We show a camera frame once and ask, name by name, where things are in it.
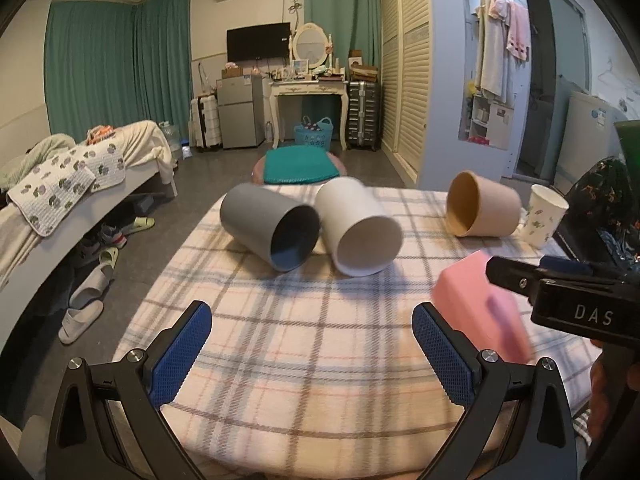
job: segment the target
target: paper cup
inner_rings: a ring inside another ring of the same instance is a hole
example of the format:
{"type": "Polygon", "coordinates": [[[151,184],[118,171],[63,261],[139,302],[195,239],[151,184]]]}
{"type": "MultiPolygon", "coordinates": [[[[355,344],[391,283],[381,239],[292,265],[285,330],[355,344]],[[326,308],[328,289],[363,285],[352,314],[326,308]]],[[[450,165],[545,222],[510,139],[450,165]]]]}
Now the paper cup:
{"type": "Polygon", "coordinates": [[[509,236],[520,222],[520,208],[515,190],[463,171],[449,187],[447,230],[458,237],[509,236]]]}
{"type": "Polygon", "coordinates": [[[343,274],[369,276],[398,256],[400,225],[359,180],[330,180],[318,191],[315,206],[326,248],[343,274]]]}
{"type": "Polygon", "coordinates": [[[220,221],[233,238],[282,272],[300,266],[320,234],[314,208],[253,184],[239,184],[226,194],[220,221]]]}
{"type": "Polygon", "coordinates": [[[567,201],[552,189],[539,184],[531,186],[527,219],[520,230],[521,240],[537,249],[544,247],[567,209],[567,201]]]}

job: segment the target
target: drawer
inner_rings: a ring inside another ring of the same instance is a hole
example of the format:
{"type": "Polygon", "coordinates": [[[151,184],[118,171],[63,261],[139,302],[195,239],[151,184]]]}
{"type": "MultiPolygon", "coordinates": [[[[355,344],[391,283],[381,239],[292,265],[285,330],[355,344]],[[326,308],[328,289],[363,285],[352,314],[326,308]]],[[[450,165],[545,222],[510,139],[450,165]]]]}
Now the drawer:
{"type": "Polygon", "coordinates": [[[320,82],[315,91],[323,94],[339,94],[344,91],[344,83],[340,81],[335,83],[329,81],[320,82]]]}
{"type": "Polygon", "coordinates": [[[292,84],[284,84],[284,85],[274,85],[271,87],[271,92],[274,95],[280,95],[280,94],[306,94],[307,90],[306,88],[308,87],[308,85],[306,84],[296,84],[296,83],[292,83],[292,84]]]}

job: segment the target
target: silver suitcase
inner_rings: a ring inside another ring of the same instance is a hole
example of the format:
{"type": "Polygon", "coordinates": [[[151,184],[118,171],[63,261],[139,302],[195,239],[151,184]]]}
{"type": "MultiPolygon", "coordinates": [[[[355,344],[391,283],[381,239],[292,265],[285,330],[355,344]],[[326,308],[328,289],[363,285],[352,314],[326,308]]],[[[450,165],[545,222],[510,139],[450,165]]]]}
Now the silver suitcase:
{"type": "Polygon", "coordinates": [[[349,113],[346,127],[350,146],[376,150],[380,138],[380,85],[369,81],[349,82],[349,113]]]}

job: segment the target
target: louvered door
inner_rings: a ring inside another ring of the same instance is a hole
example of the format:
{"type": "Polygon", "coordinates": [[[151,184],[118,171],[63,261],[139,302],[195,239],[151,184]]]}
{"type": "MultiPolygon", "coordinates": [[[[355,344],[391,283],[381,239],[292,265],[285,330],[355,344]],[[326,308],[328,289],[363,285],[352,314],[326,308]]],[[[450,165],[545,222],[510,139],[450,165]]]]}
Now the louvered door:
{"type": "Polygon", "coordinates": [[[416,173],[422,162],[429,108],[429,0],[401,0],[402,57],[397,152],[416,173]]]}
{"type": "Polygon", "coordinates": [[[382,142],[395,151],[398,120],[398,0],[381,0],[382,7],[382,142]]]}

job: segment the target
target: plaid tablecloth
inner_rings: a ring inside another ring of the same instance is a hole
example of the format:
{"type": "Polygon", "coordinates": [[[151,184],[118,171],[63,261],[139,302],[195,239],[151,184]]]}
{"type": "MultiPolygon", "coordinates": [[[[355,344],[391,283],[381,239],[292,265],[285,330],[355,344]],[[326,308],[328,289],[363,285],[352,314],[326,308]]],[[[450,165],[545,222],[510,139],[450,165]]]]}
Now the plaid tablecloth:
{"type": "MultiPolygon", "coordinates": [[[[274,189],[312,203],[318,187],[274,189]]],[[[414,471],[454,427],[462,411],[414,340],[412,310],[430,299],[442,269],[478,249],[532,263],[542,252],[514,237],[450,236],[445,193],[374,193],[404,230],[401,253],[378,274],[337,273],[322,242],[304,266],[277,273],[224,231],[220,200],[140,305],[116,360],[146,348],[192,300],[213,311],[209,339],[174,402],[162,407],[206,476],[239,468],[307,478],[414,471]]],[[[543,253],[561,251],[552,242],[543,253]]],[[[577,408],[599,350],[533,325],[526,299],[517,301],[536,358],[555,359],[577,408]]]]}

